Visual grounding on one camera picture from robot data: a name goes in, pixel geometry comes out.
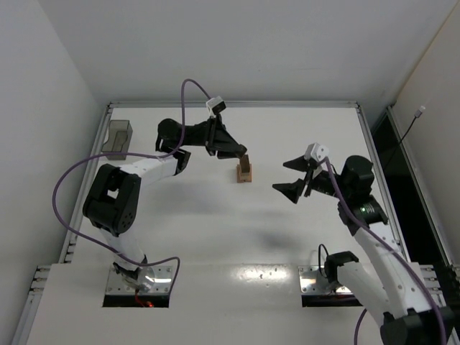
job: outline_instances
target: wooden block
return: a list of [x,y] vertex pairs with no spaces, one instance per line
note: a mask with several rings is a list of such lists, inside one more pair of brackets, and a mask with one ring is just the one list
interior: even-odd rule
[[249,172],[242,172],[240,164],[236,166],[236,181],[238,183],[252,182],[252,164],[249,164]]

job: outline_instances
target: white corner wall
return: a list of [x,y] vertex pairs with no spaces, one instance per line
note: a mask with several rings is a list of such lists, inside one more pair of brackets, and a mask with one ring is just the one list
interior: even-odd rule
[[441,232],[460,263],[460,5],[428,48],[397,98],[400,133],[415,110],[425,113],[406,136],[423,182],[440,217]]
[[[353,100],[372,124],[456,0],[39,0],[103,102]],[[188,92],[188,99],[202,99]]]
[[[0,344],[10,344],[35,267],[58,259],[51,208],[65,168],[91,150],[95,102],[36,0],[0,3]],[[83,171],[65,184],[70,218]]]

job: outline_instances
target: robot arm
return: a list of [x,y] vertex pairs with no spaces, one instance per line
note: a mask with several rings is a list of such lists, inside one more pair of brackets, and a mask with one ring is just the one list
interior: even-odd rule
[[[283,164],[304,172],[305,178],[294,183],[276,184],[273,188],[293,203],[298,202],[304,190],[304,196],[309,196],[312,190],[336,196],[328,173],[321,170],[327,154],[328,149],[323,145],[311,144],[304,156]],[[401,254],[385,212],[370,194],[374,181],[372,163],[364,157],[351,156],[342,173],[334,173],[334,177],[355,217],[389,244],[392,251]],[[366,252],[379,279],[372,278],[353,253],[340,252],[326,258],[324,270],[328,283],[336,287],[347,286],[355,294],[379,325],[385,345],[439,344],[439,328],[432,308],[409,272],[392,252],[349,219],[341,203],[339,216]],[[449,335],[454,314],[450,308],[444,307],[441,315]]]
[[[211,113],[209,120],[186,126],[182,146],[204,146],[210,155],[217,155],[219,159],[242,157],[246,147],[238,144],[222,124],[220,111],[225,109],[225,103],[217,97],[206,105]],[[163,120],[158,126],[157,151],[171,152],[175,149],[181,130],[181,125],[174,120]],[[107,244],[118,253],[135,262],[146,263],[147,257],[139,247],[132,228],[140,189],[181,173],[189,159],[190,153],[179,149],[162,159],[143,159],[118,167],[102,165],[83,204],[83,215],[100,229]],[[135,289],[149,290],[155,282],[151,267],[138,267],[118,255],[114,256],[114,266],[125,283]]]

